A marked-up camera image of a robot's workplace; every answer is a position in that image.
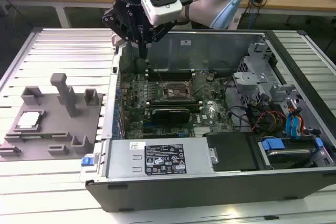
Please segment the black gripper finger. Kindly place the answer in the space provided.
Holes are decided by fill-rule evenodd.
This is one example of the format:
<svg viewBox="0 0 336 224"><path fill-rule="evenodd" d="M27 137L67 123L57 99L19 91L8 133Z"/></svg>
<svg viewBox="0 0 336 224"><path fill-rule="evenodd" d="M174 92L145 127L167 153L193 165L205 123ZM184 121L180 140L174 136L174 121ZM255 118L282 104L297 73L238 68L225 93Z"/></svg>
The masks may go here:
<svg viewBox="0 0 336 224"><path fill-rule="evenodd" d="M149 22L143 25L143 59L148 54L148 46L161 40L173 27L175 22L168 22L154 27Z"/></svg>
<svg viewBox="0 0 336 224"><path fill-rule="evenodd" d="M117 9L111 8L105 12L102 21L122 40L137 46L139 58L143 59L143 39L133 11L127 9L119 12Z"/></svg>

